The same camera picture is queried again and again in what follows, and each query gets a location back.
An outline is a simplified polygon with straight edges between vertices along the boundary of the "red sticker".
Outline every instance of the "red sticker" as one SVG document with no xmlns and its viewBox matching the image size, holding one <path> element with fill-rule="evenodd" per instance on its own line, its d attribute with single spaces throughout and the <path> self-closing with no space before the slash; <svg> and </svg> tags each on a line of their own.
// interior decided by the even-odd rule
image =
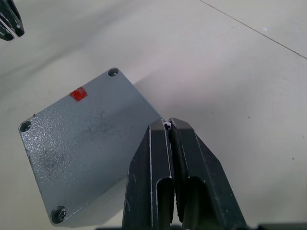
<svg viewBox="0 0 307 230">
<path fill-rule="evenodd" d="M 80 87 L 71 92 L 71 97 L 78 102 L 81 101 L 86 96 L 87 96 L 87 92 L 85 91 L 83 87 Z"/>
</svg>

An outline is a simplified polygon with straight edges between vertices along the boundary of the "floor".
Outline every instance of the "floor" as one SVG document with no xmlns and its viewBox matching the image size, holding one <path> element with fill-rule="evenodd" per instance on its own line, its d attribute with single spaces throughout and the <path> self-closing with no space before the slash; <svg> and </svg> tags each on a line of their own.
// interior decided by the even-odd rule
<svg viewBox="0 0 307 230">
<path fill-rule="evenodd" d="M 19 124 L 114 66 L 163 117 L 190 122 L 249 225 L 306 221 L 306 1 L 15 3 L 25 35 L 0 41 L 3 229 L 54 229 Z"/>
</svg>

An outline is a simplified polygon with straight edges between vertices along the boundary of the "textured gray surface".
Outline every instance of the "textured gray surface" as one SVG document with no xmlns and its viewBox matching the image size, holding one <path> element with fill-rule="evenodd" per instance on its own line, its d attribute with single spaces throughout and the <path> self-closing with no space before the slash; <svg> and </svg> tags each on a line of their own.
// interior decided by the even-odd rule
<svg viewBox="0 0 307 230">
<path fill-rule="evenodd" d="M 28 119 L 20 132 L 48 215 L 66 220 L 127 175 L 147 126 L 160 115 L 119 72 L 107 72 Z"/>
</svg>

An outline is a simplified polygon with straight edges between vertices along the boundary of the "gray metal plate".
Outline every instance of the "gray metal plate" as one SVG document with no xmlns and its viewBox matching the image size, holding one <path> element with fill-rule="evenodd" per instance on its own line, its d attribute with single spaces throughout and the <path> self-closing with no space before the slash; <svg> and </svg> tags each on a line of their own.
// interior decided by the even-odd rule
<svg viewBox="0 0 307 230">
<path fill-rule="evenodd" d="M 127 78 L 104 73 L 28 119 L 20 131 L 50 218 L 58 206 L 65 221 L 125 177 L 147 126 L 161 118 Z"/>
</svg>

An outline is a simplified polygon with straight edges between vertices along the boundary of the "floor seam line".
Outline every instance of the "floor seam line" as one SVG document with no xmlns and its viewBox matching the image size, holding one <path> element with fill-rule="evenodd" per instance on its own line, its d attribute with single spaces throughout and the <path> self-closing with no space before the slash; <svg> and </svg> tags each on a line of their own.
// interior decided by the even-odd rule
<svg viewBox="0 0 307 230">
<path fill-rule="evenodd" d="M 210 4 L 206 3 L 206 2 L 204 2 L 203 0 L 199 0 L 199 1 L 200 1 L 200 2 L 202 2 L 202 3 L 204 3 L 204 4 L 206 4 L 206 5 L 207 5 L 207 6 L 209 6 L 209 7 L 211 7 L 211 8 L 213 8 L 213 9 L 217 10 L 218 12 L 220 12 L 220 13 L 222 13 L 222 14 L 224 14 L 224 15 L 226 15 L 226 16 L 228 16 L 228 17 L 230 17 L 230 18 L 232 18 L 233 20 L 237 21 L 238 23 L 240 23 L 240 24 L 242 24 L 242 25 L 246 26 L 247 28 L 249 28 L 249 29 L 251 29 L 251 30 L 253 30 L 253 31 L 257 32 L 258 34 L 260 34 L 260 35 L 262 35 L 262 36 L 264 36 L 264 37 L 266 37 L 266 38 L 270 39 L 271 41 L 273 41 L 273 42 L 275 42 L 275 43 L 279 44 L 280 46 L 282 46 L 282 47 L 286 48 L 287 50 L 292 51 L 293 53 L 295 53 L 295 54 L 299 55 L 300 57 L 302 57 L 302 58 L 304 58 L 304 59 L 306 59 L 306 60 L 307 60 L 307 57 L 305 57 L 305 56 L 303 56 L 303 55 L 301 55 L 301 54 L 297 53 L 296 51 L 294 51 L 294 50 L 292 50 L 292 49 L 290 49 L 290 48 L 286 47 L 285 45 L 283 45 L 283 44 L 281 44 L 281 43 L 279 43 L 279 42 L 275 41 L 274 39 L 272 39 L 272 38 L 268 37 L 267 35 L 260 33 L 258 30 L 253 29 L 252 27 L 250 27 L 250 26 L 246 25 L 245 23 L 240 22 L 238 19 L 236 19 L 236 18 L 234 18 L 234 17 L 230 16 L 229 14 L 224 13 L 223 11 L 221 11 L 221 10 L 219 10 L 219 9 L 215 8 L 214 6 L 212 6 L 212 5 L 210 5 Z"/>
</svg>

